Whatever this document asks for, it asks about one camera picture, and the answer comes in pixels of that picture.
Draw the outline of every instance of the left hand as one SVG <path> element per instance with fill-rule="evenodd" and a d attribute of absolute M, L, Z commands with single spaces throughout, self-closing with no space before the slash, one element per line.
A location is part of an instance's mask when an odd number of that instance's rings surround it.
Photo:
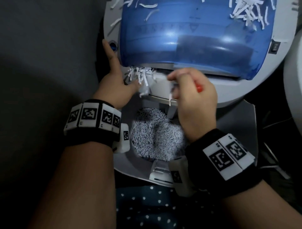
<path fill-rule="evenodd" d="M 138 80 L 125 85 L 120 61 L 106 40 L 102 40 L 105 53 L 109 59 L 110 72 L 101 80 L 98 90 L 92 98 L 106 101 L 116 109 L 123 108 L 131 97 L 139 90 Z"/>

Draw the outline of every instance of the hand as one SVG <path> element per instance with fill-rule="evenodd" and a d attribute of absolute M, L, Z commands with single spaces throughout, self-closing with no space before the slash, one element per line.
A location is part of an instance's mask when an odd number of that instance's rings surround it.
<path fill-rule="evenodd" d="M 173 98 L 177 99 L 178 118 L 188 140 L 194 142 L 215 129 L 217 93 L 208 78 L 194 68 L 178 69 L 167 78 L 179 84 Z M 202 86 L 202 92 L 197 92 L 196 84 Z"/>
<path fill-rule="evenodd" d="M 125 85 L 123 74 L 120 69 L 120 62 L 106 40 L 102 41 L 105 53 L 109 59 L 110 72 L 104 76 L 97 92 L 92 98 L 106 101 L 116 109 L 123 108 L 131 97 L 139 90 L 138 80 L 130 85 Z"/>

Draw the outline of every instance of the shredded paper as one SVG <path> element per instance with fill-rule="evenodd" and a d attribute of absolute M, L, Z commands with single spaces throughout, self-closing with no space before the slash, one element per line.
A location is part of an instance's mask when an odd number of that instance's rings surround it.
<path fill-rule="evenodd" d="M 137 112 L 131 132 L 132 144 L 144 158 L 169 161 L 185 154 L 188 141 L 177 119 L 152 108 Z"/>

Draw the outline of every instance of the forearm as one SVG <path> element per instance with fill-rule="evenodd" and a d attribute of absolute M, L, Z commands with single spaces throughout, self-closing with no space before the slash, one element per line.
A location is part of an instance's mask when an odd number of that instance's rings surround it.
<path fill-rule="evenodd" d="M 67 147 L 30 228 L 115 228 L 112 149 L 89 142 Z"/>
<path fill-rule="evenodd" d="M 225 198 L 223 204 L 239 228 L 296 229 L 302 226 L 302 216 L 265 181 Z"/>

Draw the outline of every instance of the right hand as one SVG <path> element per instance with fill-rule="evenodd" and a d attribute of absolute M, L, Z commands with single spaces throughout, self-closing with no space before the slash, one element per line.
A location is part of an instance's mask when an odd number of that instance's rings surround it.
<path fill-rule="evenodd" d="M 173 99 L 177 99 L 178 118 L 188 140 L 195 142 L 215 129 L 217 92 L 209 79 L 194 68 L 175 70 L 167 78 L 179 84 Z M 196 83 L 203 87 L 202 92 L 197 92 Z"/>

